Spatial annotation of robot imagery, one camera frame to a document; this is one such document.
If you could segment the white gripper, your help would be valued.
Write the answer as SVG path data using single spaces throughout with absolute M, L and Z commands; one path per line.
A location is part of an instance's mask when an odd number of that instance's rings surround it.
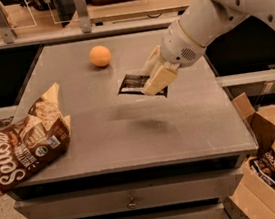
M 160 47 L 158 45 L 155 47 L 141 69 L 142 75 L 150 76 L 142 91 L 149 96 L 156 95 L 177 78 L 179 65 L 191 66 L 205 53 L 205 47 L 193 41 L 182 30 L 179 21 L 171 23 L 166 31 Z M 154 67 L 160 63 L 161 54 L 168 62 L 152 72 Z

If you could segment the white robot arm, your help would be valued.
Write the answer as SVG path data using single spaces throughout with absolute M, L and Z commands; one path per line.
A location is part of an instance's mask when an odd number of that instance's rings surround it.
M 145 62 L 142 71 L 148 80 L 142 92 L 159 93 L 177 78 L 178 68 L 195 64 L 212 41 L 249 16 L 275 31 L 275 0 L 194 0 Z

